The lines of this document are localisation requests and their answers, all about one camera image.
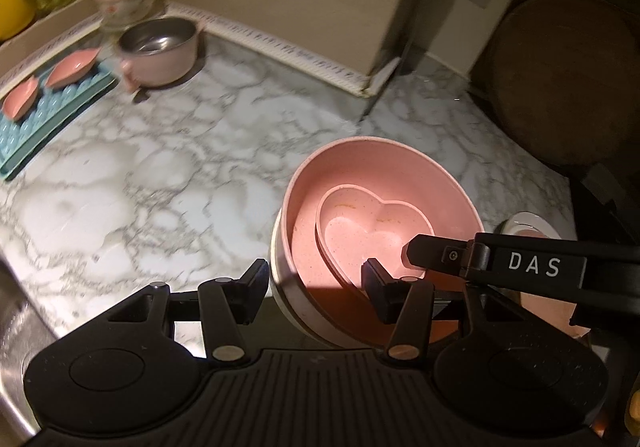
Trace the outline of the small pink heart bowl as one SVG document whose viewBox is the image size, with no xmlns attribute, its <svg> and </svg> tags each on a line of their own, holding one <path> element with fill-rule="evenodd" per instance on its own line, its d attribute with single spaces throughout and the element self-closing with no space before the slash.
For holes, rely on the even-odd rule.
<svg viewBox="0 0 640 447">
<path fill-rule="evenodd" d="M 424 276 L 409 266 L 402 249 L 416 235 L 434 233 L 431 222 L 413 204 L 385 200 L 369 189 L 341 184 L 321 198 L 314 232 L 319 251 L 337 281 L 363 290 L 361 265 L 374 257 L 394 278 Z"/>
</svg>

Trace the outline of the pink round bowl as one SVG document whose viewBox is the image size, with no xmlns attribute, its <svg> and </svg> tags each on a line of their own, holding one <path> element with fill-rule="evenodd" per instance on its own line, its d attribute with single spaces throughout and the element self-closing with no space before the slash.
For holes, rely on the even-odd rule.
<svg viewBox="0 0 640 447">
<path fill-rule="evenodd" d="M 382 347 L 392 328 L 364 292 L 362 263 L 374 257 L 393 278 L 424 278 L 455 299 L 461 279 L 409 266 L 402 248 L 420 233 L 466 240 L 482 229 L 462 186 L 427 155 L 386 138 L 344 138 L 310 155 L 288 183 L 271 236 L 273 295 L 322 343 Z"/>
</svg>

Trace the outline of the white plate underneath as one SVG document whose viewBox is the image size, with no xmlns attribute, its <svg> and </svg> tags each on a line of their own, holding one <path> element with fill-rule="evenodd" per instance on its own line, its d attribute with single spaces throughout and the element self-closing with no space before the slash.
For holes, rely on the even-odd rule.
<svg viewBox="0 0 640 447">
<path fill-rule="evenodd" d="M 540 237 L 549 239 L 560 239 L 560 234 L 541 216 L 532 212 L 518 212 L 509 219 L 500 223 L 496 233 L 503 235 Z"/>
</svg>

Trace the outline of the music note edge strip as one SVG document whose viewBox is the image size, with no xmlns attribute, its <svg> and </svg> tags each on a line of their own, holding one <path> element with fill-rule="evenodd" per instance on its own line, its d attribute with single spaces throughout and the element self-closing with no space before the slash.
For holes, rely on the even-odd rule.
<svg viewBox="0 0 640 447">
<path fill-rule="evenodd" d="M 398 56 L 385 57 L 381 67 L 360 74 L 306 48 L 208 11 L 170 2 L 167 13 L 195 20 L 213 36 L 249 48 L 359 97 L 378 95 L 400 63 Z M 6 94 L 47 60 L 98 30 L 100 22 L 101 16 L 96 12 L 93 0 L 77 0 L 3 44 L 1 93 Z"/>
</svg>

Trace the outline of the round wooden cutting board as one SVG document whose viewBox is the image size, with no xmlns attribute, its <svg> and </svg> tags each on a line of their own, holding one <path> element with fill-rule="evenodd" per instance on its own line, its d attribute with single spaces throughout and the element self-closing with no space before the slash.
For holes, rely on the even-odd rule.
<svg viewBox="0 0 640 447">
<path fill-rule="evenodd" d="M 639 127 L 639 49 L 603 0 L 529 0 L 488 46 L 488 100 L 503 131 L 550 167 L 591 166 Z"/>
</svg>

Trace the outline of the pink pot with steel interior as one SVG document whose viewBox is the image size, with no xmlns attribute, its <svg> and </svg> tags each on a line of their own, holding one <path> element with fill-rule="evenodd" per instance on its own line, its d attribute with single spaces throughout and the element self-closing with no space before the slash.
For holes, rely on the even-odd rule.
<svg viewBox="0 0 640 447">
<path fill-rule="evenodd" d="M 140 22 L 117 40 L 116 53 L 127 90 L 154 89 L 185 77 L 198 59 L 203 25 L 183 17 Z"/>
</svg>

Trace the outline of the teal drying mat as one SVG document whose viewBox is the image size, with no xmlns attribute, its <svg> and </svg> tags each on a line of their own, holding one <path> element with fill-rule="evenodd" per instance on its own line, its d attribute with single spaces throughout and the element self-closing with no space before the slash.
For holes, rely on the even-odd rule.
<svg viewBox="0 0 640 447">
<path fill-rule="evenodd" d="M 118 79 L 107 64 L 96 62 L 76 83 L 53 91 L 46 86 L 53 66 L 38 76 L 35 105 L 20 121 L 1 116 L 1 178 L 10 180 L 70 121 L 114 89 Z"/>
</svg>

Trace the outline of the pink leaf-shaped dish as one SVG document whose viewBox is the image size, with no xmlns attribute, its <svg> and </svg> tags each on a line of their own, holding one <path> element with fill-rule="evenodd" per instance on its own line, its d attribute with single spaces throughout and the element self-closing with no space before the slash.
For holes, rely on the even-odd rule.
<svg viewBox="0 0 640 447">
<path fill-rule="evenodd" d="M 64 57 L 52 69 L 46 81 L 50 90 L 60 90 L 88 74 L 96 63 L 100 48 L 83 48 Z"/>
<path fill-rule="evenodd" d="M 6 95 L 2 104 L 2 114 L 10 121 L 21 120 L 35 103 L 39 82 L 35 76 L 29 77 Z"/>
</svg>

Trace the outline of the yellow mug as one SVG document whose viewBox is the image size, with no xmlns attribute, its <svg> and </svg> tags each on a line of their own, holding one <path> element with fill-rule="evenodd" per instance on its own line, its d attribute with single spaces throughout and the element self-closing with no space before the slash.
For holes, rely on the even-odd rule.
<svg viewBox="0 0 640 447">
<path fill-rule="evenodd" d="M 34 0 L 0 0 L 0 40 L 4 42 L 15 37 L 35 16 Z"/>
</svg>

